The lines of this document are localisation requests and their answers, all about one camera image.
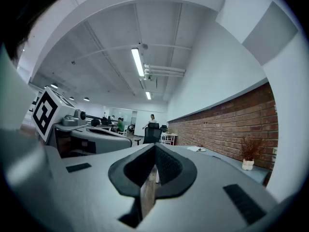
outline dried plant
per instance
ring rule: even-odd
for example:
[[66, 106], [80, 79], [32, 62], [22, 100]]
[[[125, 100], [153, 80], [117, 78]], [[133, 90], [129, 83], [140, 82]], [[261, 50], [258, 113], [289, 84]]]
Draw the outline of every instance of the dried plant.
[[261, 147], [262, 139], [242, 138], [241, 156], [244, 160], [254, 160], [264, 147]]

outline fluorescent ceiling light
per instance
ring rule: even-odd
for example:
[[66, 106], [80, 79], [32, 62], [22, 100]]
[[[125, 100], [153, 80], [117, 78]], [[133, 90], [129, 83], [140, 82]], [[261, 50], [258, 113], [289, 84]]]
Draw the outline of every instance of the fluorescent ceiling light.
[[53, 87], [53, 88], [58, 88], [58, 86], [57, 86], [57, 84], [56, 83], [53, 83], [53, 84], [51, 84], [51, 86]]
[[139, 50], [137, 48], [132, 48], [131, 51], [132, 51], [132, 55], [135, 61], [136, 68], [139, 72], [139, 75], [144, 76], [143, 67], [141, 66], [141, 61], [140, 61]]
[[147, 98], [148, 98], [149, 100], [151, 100], [150, 93], [149, 93], [149, 92], [146, 92], [146, 95], [147, 95]]

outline potted plant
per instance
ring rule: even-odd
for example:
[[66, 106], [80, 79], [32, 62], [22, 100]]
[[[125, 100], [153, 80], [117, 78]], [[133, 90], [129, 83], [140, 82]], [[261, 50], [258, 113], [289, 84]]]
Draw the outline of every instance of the potted plant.
[[262, 139], [242, 138], [241, 156], [243, 158], [242, 169], [252, 170], [254, 159], [260, 155], [264, 149], [261, 147]]

